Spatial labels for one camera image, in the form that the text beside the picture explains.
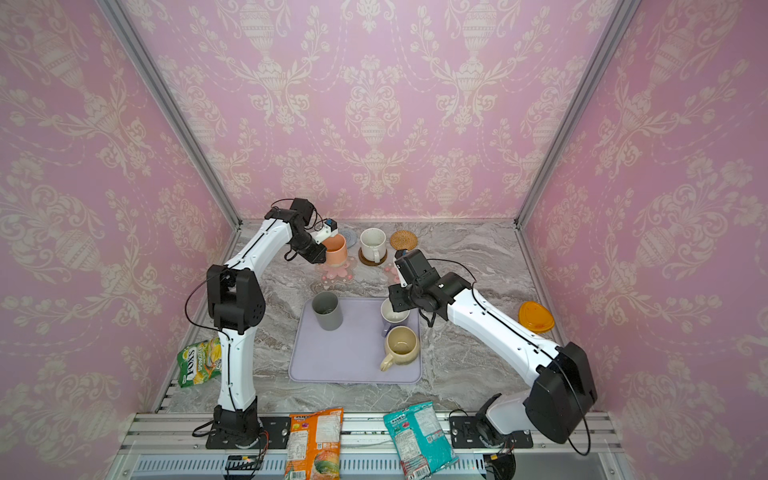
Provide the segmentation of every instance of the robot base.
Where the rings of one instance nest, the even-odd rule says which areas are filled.
[[[269,438],[270,449],[288,445],[290,417],[259,417],[256,400],[245,410],[232,412],[221,405],[214,409],[214,423],[205,443],[209,450],[263,449]]]

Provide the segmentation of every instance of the nutrition label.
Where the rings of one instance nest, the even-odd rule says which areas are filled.
[[[291,432],[286,452],[286,460],[288,462],[304,460],[306,458],[306,444],[309,438],[310,433],[306,430]]]
[[[410,429],[395,435],[395,446],[403,462],[409,462],[422,454],[419,443],[416,441],[416,435]]]

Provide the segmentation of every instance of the lavender tray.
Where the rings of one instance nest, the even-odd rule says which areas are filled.
[[[294,382],[417,383],[422,378],[422,356],[408,365],[379,370],[384,360],[381,305],[383,298],[339,297],[344,321],[338,329],[320,328],[312,300],[304,303],[293,343],[288,376]],[[413,310],[403,325],[416,335],[419,315]]]

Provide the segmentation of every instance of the wooden coaster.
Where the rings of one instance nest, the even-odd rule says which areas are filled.
[[[413,250],[419,245],[419,238],[408,230],[397,230],[389,238],[389,244],[395,250]]]
[[[362,247],[360,247],[359,250],[357,250],[357,258],[360,260],[360,262],[363,265],[367,265],[367,266],[378,266],[378,265],[381,265],[382,263],[384,263],[386,261],[387,254],[388,254],[388,252],[384,252],[384,257],[382,257],[382,259],[379,260],[378,263],[375,263],[375,262],[372,262],[371,260],[368,260],[366,258],[366,256],[362,254]]]

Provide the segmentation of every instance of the orange snack bag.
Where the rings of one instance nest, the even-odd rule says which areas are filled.
[[[344,409],[291,415],[283,480],[339,480]]]

